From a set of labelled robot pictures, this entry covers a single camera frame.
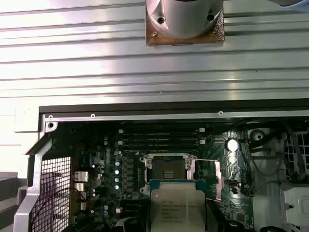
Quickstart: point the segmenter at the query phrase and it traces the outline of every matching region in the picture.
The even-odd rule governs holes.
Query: cpu socket
[[[145,186],[140,192],[150,195],[150,179],[193,180],[196,156],[186,153],[148,154],[140,157],[145,164]]]

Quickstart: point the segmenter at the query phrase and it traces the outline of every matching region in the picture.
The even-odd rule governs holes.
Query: metal side panel
[[[224,44],[147,47],[144,0],[3,1],[0,104],[309,98],[309,14],[224,8]]]
[[[31,211],[41,194],[42,159],[52,147],[50,139],[35,155],[33,184],[27,189],[27,195],[14,216],[14,232],[27,232],[30,226]]]

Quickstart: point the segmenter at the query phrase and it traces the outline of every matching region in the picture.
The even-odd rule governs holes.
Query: green circuit board
[[[75,170],[89,170],[86,186],[89,204],[83,214],[109,226],[114,226],[119,218],[141,216],[147,210],[149,196],[140,191],[145,186],[145,164],[140,158],[148,154],[160,157],[160,154],[187,153],[198,159],[220,162],[225,181],[220,201],[216,200],[219,180],[215,175],[214,162],[196,161],[194,177],[206,180],[206,198],[216,200],[227,219],[240,221],[246,228],[253,229],[253,204],[248,194],[252,184],[250,166],[240,152],[231,155],[225,149],[227,139],[246,139],[247,131],[213,133],[224,127],[220,123],[201,122],[114,122],[79,128],[89,134],[82,139]],[[231,189],[228,184],[231,179],[240,184]],[[116,209],[120,208],[126,208],[126,211],[116,213]]]

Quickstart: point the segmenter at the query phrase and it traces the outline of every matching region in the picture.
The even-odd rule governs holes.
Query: motherboard
[[[245,129],[225,131],[222,123],[203,122],[90,128],[74,131],[84,136],[73,159],[73,223],[85,217],[109,228],[122,218],[147,223],[151,180],[204,180],[205,200],[214,200],[228,220],[254,228],[250,157],[239,149],[248,137]]]

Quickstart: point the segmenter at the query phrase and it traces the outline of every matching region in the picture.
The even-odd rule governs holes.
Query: metal mesh
[[[32,232],[60,232],[69,224],[71,158],[42,162],[40,197],[32,209]]]
[[[303,155],[306,163],[306,174],[309,174],[309,133],[306,131],[297,132],[295,134],[298,139],[301,154]],[[298,170],[295,146],[293,144],[292,138],[289,135],[284,154],[285,158],[290,162],[291,166],[294,167],[295,170]]]

